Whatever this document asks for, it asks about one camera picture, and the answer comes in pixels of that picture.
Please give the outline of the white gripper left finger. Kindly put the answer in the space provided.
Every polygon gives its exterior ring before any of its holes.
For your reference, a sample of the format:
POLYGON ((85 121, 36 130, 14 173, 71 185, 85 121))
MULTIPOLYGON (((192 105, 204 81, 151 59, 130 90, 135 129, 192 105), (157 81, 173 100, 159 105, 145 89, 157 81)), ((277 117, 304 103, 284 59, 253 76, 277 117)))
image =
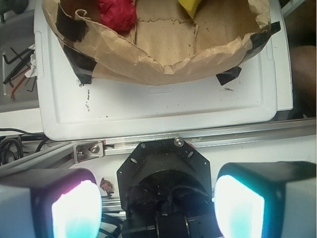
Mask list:
POLYGON ((2 238, 96 238, 101 216, 101 192, 88 169, 0 173, 2 238))

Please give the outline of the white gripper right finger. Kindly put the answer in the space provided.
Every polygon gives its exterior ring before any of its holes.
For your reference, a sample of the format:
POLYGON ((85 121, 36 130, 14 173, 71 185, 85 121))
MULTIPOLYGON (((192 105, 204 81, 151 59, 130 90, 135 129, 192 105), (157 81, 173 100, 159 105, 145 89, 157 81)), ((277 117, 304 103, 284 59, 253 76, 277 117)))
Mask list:
POLYGON ((317 165, 227 163, 218 173, 214 207, 225 238, 315 238, 317 165))

